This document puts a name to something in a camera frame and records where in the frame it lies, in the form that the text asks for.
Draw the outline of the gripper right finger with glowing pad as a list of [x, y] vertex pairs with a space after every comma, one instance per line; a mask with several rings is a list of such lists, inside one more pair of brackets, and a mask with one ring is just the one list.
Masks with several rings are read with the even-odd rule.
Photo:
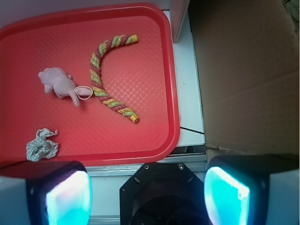
[[204, 199], [214, 225], [298, 225], [299, 156], [214, 156], [204, 179]]

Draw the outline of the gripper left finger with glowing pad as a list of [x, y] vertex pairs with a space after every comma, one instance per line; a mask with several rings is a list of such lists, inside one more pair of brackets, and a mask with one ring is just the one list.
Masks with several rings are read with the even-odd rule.
[[2, 225], [86, 225], [92, 182], [77, 161], [3, 161], [0, 164]]

